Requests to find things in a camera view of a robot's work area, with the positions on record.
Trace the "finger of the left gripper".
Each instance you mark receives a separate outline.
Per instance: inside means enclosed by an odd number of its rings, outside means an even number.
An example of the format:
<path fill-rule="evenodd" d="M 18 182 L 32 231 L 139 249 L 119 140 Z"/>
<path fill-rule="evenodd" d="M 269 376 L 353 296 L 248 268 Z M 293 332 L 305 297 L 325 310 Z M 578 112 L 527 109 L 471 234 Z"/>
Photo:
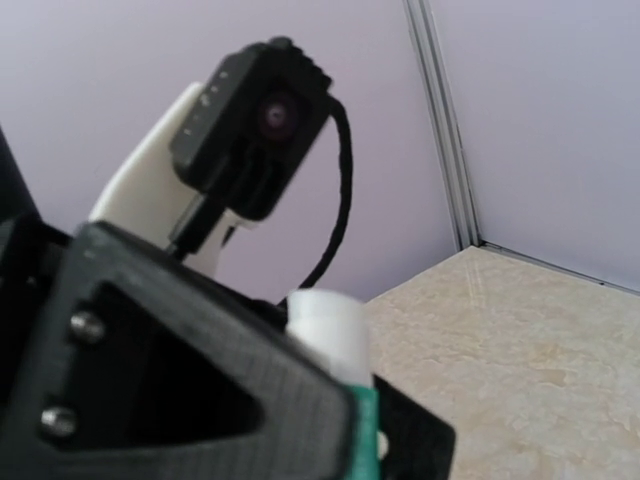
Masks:
<path fill-rule="evenodd" d="M 3 223 L 3 478 L 338 479 L 355 416 L 283 333 L 155 246 Z"/>
<path fill-rule="evenodd" d="M 383 479 L 447 480 L 453 464 L 453 426 L 376 375 L 379 429 L 387 452 L 380 461 Z"/>

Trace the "small green white glue stick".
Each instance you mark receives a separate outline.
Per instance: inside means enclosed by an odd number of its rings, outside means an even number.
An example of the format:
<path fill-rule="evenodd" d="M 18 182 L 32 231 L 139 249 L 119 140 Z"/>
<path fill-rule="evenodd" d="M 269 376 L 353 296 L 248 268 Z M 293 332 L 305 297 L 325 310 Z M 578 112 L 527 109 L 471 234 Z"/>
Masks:
<path fill-rule="evenodd" d="M 287 309 L 287 335 L 357 401 L 354 450 L 346 477 L 379 479 L 379 393 L 364 304 L 335 291 L 310 288 L 290 293 Z"/>

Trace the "left aluminium frame post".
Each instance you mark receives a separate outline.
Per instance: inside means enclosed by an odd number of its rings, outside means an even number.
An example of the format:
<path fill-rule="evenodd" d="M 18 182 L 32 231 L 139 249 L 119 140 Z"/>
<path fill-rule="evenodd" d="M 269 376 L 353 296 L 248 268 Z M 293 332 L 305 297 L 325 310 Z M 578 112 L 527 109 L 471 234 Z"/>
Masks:
<path fill-rule="evenodd" d="M 403 3 L 427 97 L 457 248 L 483 245 L 441 46 L 428 1 Z"/>

